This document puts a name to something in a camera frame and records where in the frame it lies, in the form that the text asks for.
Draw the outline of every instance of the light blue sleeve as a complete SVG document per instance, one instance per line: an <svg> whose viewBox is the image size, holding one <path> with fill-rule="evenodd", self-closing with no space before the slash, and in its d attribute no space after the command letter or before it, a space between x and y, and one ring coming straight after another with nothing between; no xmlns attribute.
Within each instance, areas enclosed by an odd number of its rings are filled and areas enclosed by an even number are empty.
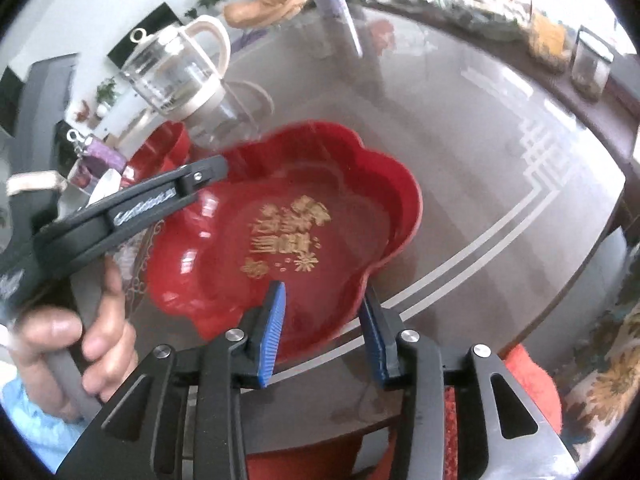
<svg viewBox="0 0 640 480"><path fill-rule="evenodd" d="M44 413L29 400L20 377L5 384L2 406L31 450L52 472L86 428L84 422L71 424Z"/></svg>

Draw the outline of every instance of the boot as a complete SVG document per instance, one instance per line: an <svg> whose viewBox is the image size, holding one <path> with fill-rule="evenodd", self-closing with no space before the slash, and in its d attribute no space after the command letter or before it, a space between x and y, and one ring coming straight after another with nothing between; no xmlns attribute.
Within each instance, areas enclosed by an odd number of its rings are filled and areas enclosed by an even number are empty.
<svg viewBox="0 0 640 480"><path fill-rule="evenodd" d="M257 0L225 6L227 24L233 28L261 28L295 16L307 0Z"/></svg>

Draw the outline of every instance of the hand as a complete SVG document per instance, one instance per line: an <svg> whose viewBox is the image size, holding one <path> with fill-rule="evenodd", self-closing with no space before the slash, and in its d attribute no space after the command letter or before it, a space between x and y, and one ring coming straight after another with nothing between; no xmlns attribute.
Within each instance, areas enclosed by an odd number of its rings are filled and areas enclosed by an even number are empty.
<svg viewBox="0 0 640 480"><path fill-rule="evenodd" d="M82 340L82 352L92 362L82 375L82 386L104 402L138 365L136 330L125 320L120 270L111 258L105 267L98 316ZM43 354L66 348L81 335L77 314L49 305L28 312L12 331L10 354L31 402L64 420L76 420L79 413L53 378Z"/></svg>

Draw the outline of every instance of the red cup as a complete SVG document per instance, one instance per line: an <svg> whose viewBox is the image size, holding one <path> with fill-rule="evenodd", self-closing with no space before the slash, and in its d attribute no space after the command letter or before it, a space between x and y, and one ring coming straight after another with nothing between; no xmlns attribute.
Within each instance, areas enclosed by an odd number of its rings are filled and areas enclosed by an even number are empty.
<svg viewBox="0 0 640 480"><path fill-rule="evenodd" d="M189 134L182 123L167 121L158 126L128 163L123 179L136 184L158 173L183 165L191 147Z"/></svg>

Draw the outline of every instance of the white wall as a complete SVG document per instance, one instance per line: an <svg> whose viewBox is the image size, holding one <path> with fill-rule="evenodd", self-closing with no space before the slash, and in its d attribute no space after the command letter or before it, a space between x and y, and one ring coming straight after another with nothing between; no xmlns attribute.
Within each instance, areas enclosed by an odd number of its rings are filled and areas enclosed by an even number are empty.
<svg viewBox="0 0 640 480"><path fill-rule="evenodd" d="M7 30L0 43L0 74L21 50L25 41L33 31L33 27L42 18L42 9L53 0L28 0L18 16Z"/></svg>
<svg viewBox="0 0 640 480"><path fill-rule="evenodd" d="M117 72L107 53L162 2L178 17L193 5L193 0L52 0L40 7L40 19L32 21L33 31L9 65L24 78L35 61L79 52L72 103L92 103L96 86Z"/></svg>

